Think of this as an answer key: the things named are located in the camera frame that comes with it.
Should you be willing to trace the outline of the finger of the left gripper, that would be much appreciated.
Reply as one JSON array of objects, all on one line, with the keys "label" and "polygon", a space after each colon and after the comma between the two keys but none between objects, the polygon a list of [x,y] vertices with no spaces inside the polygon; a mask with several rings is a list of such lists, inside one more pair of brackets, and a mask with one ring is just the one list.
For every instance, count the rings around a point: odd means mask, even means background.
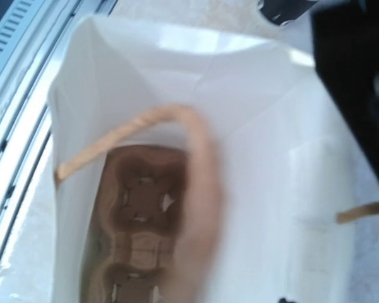
[{"label": "finger of the left gripper", "polygon": [[379,181],[379,1],[311,13],[315,69]]}]

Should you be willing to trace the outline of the beige paper bag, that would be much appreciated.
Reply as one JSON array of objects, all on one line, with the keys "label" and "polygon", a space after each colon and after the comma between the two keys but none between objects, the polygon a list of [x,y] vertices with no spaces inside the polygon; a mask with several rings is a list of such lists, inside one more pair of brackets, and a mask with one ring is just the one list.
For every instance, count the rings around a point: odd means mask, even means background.
[{"label": "beige paper bag", "polygon": [[358,206],[352,136],[312,58],[272,40],[89,16],[48,101],[56,252],[51,300],[83,302],[108,153],[184,151],[162,302],[347,302]]}]

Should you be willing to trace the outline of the brown pulp cup carrier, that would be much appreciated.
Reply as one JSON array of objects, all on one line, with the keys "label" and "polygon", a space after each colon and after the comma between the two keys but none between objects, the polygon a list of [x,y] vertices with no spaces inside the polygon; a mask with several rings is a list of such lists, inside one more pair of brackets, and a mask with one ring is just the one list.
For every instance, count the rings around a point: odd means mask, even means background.
[{"label": "brown pulp cup carrier", "polygon": [[176,243],[186,188],[184,151],[157,145],[111,150],[91,226],[98,257],[83,302],[162,302],[160,281]]}]

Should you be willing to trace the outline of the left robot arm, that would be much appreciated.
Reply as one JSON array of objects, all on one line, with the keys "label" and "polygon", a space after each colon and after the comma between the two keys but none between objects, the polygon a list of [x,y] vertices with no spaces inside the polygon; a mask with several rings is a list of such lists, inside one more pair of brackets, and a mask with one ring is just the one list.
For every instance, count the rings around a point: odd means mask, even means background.
[{"label": "left robot arm", "polygon": [[310,14],[315,71],[379,181],[379,1],[258,1],[277,27]]}]

